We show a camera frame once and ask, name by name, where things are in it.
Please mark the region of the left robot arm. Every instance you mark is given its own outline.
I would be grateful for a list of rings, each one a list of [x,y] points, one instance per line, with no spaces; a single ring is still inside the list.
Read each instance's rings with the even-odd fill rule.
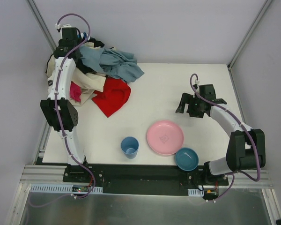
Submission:
[[[67,153],[69,165],[83,164],[85,154],[80,147],[76,126],[78,124],[78,112],[70,102],[70,87],[76,63],[81,58],[81,43],[78,29],[66,24],[58,28],[61,39],[55,49],[53,81],[47,99],[41,100],[40,107],[50,127],[56,131],[62,139]]]

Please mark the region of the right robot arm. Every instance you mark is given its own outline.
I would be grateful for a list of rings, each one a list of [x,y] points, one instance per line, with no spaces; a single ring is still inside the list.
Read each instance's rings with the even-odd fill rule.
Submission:
[[[203,165],[206,179],[242,173],[254,182],[261,179],[266,163],[265,134],[243,123],[222,98],[216,98],[213,85],[191,85],[194,94],[183,93],[176,113],[215,120],[229,137],[226,155]]]

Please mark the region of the black printed cloth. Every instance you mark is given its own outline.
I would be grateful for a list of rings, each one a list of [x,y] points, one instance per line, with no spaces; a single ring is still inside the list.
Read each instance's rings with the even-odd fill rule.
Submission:
[[[89,37],[84,45],[79,48],[81,58],[76,63],[76,67],[84,74],[102,72],[103,70],[99,65],[99,60],[103,52],[101,48],[104,46],[105,44],[102,41]]]

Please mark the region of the grey-blue cloth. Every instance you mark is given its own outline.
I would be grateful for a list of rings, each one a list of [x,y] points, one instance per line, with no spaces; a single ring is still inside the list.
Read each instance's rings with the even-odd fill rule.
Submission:
[[[132,53],[85,45],[80,47],[80,52],[85,66],[114,79],[132,83],[144,75]]]

